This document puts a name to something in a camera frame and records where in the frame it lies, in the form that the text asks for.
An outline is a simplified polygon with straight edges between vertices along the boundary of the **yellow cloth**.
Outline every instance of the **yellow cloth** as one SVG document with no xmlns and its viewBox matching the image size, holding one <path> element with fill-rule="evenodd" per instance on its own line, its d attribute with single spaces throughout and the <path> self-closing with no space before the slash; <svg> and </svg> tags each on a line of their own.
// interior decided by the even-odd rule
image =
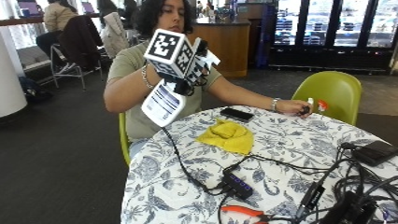
<svg viewBox="0 0 398 224">
<path fill-rule="evenodd" d="M 253 133 L 244 126 L 231 120 L 217 119 L 217 124 L 208 128 L 197 141 L 221 147 L 225 151 L 248 155 L 255 138 Z"/>
</svg>

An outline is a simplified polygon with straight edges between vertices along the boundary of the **bag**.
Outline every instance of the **bag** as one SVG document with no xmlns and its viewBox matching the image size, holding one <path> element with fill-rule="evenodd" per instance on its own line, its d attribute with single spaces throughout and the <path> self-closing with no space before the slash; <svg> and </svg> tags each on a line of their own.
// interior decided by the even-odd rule
<svg viewBox="0 0 398 224">
<path fill-rule="evenodd" d="M 46 91 L 32 79 L 19 77 L 19 80 L 30 103 L 40 103 L 52 97 L 52 93 Z"/>
</svg>

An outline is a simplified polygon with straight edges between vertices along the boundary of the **wooden counter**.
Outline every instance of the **wooden counter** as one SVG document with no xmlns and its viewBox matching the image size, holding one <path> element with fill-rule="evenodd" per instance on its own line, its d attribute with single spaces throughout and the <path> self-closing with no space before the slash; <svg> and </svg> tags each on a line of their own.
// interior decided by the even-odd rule
<svg viewBox="0 0 398 224">
<path fill-rule="evenodd" d="M 98 18 L 100 16 L 99 13 L 87 14 L 91 18 Z M 22 25 L 22 24 L 32 24 L 32 23 L 42 23 L 43 17 L 28 17 L 20 19 L 11 19 L 11 20 L 0 20 L 0 26 L 12 26 L 12 25 Z"/>
<path fill-rule="evenodd" d="M 248 20 L 209 21 L 197 19 L 195 33 L 188 39 L 195 43 L 196 38 L 207 40 L 209 50 L 219 56 L 221 62 L 215 67 L 225 77 L 245 77 L 248 75 L 249 29 Z"/>
</svg>

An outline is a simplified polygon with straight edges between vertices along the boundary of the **cup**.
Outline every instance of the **cup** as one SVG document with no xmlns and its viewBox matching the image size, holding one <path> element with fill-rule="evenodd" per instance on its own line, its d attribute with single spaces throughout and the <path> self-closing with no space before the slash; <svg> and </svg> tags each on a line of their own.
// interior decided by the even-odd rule
<svg viewBox="0 0 398 224">
<path fill-rule="evenodd" d="M 28 8 L 23 8 L 22 11 L 23 11 L 23 16 L 24 16 L 24 17 L 30 17 L 30 11 L 28 11 Z"/>
</svg>

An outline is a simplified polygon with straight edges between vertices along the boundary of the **refrigerator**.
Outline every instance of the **refrigerator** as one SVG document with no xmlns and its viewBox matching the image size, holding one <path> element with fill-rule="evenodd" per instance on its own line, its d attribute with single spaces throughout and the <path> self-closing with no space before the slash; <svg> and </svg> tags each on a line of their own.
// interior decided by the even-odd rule
<svg viewBox="0 0 398 224">
<path fill-rule="evenodd" d="M 271 66 L 388 71 L 397 0 L 280 0 Z"/>
</svg>

